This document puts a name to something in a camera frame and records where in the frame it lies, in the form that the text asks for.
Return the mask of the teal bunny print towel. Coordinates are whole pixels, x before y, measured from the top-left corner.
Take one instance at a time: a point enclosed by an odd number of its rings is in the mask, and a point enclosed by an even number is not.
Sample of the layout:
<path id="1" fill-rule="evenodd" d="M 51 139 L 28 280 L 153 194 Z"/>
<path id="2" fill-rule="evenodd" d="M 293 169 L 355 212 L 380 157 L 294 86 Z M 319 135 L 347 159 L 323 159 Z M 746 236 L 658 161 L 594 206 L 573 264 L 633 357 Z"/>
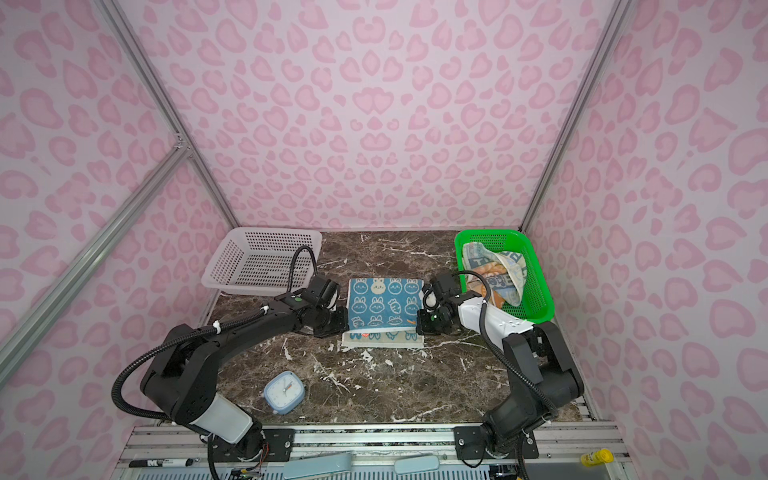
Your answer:
<path id="1" fill-rule="evenodd" d="M 422 308 L 423 280 L 353 278 L 347 299 L 349 329 L 346 348 L 421 349 L 424 337 L 416 331 Z"/>

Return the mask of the green plastic basket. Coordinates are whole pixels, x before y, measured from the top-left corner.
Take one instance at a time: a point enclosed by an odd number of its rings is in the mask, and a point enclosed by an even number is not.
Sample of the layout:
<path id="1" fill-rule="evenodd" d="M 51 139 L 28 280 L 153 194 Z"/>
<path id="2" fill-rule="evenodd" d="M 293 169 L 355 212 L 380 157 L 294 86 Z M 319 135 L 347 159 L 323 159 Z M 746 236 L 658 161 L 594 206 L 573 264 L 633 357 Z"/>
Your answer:
<path id="1" fill-rule="evenodd" d="M 472 229 L 459 232 L 455 237 L 457 265 L 462 267 L 462 246 L 480 242 L 492 252 L 521 253 L 527 264 L 527 282 L 520 307 L 504 305 L 499 308 L 517 318 L 540 324 L 554 318 L 555 304 L 544 279 L 540 263 L 530 240 L 522 233 L 505 229 Z"/>

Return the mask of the white perforated plastic basket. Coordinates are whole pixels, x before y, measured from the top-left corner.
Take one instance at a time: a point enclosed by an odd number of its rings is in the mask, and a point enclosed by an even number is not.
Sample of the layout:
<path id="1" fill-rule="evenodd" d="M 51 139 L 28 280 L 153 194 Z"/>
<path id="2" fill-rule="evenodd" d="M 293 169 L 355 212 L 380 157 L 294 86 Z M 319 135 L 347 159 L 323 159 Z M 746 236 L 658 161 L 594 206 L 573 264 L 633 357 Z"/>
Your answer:
<path id="1" fill-rule="evenodd" d="M 233 295 L 274 297 L 309 284 L 319 231 L 240 227 L 231 230 L 209 260 L 202 284 Z"/>

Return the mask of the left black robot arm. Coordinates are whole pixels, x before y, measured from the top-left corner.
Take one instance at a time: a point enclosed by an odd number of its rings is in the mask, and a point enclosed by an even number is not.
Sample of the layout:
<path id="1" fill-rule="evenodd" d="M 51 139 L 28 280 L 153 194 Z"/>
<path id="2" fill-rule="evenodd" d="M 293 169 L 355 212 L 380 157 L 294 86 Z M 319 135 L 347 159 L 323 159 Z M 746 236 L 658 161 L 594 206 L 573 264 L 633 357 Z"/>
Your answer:
<path id="1" fill-rule="evenodd" d="M 151 358 L 140 389 L 170 421 L 241 449 L 260 450 L 262 424 L 219 392 L 221 368 L 280 335 L 300 332 L 325 338 L 347 329 L 347 308 L 284 294 L 219 327 L 193 329 L 184 324 L 172 329 L 164 349 Z"/>

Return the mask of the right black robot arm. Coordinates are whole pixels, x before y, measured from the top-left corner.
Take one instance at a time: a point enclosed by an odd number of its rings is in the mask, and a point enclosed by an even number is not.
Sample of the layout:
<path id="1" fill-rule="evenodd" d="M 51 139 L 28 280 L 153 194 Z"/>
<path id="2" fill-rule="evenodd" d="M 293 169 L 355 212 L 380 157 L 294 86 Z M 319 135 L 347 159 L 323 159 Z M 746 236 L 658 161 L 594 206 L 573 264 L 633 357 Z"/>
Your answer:
<path id="1" fill-rule="evenodd" d="M 440 335 L 459 327 L 479 333 L 509 377 L 510 393 L 481 423 L 488 451 L 509 452 L 583 394 L 583 380 L 555 324 L 519 319 L 475 292 L 427 293 L 417 314 L 417 331 Z"/>

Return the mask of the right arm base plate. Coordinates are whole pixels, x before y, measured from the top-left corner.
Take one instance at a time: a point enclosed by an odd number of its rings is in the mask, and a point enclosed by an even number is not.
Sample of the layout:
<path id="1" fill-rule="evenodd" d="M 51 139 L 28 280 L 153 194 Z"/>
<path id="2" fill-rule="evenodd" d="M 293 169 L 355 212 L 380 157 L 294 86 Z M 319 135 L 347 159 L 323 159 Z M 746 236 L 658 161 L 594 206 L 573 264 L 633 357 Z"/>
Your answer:
<path id="1" fill-rule="evenodd" d="M 466 462 L 514 460 L 519 454 L 529 460 L 538 459 L 540 455 L 533 432 L 502 438 L 493 433 L 489 426 L 482 424 L 454 427 L 453 435 L 456 456 Z"/>

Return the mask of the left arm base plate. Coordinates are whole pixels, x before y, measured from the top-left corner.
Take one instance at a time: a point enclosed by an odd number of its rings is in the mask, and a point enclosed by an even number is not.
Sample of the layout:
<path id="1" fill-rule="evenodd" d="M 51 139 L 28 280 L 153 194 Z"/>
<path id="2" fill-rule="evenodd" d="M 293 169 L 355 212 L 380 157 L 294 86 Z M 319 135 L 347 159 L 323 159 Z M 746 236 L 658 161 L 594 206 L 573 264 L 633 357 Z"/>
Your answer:
<path id="1" fill-rule="evenodd" d="M 287 462 L 295 434 L 292 428 L 253 426 L 235 444 L 215 437 L 207 446 L 207 454 L 214 463 Z"/>

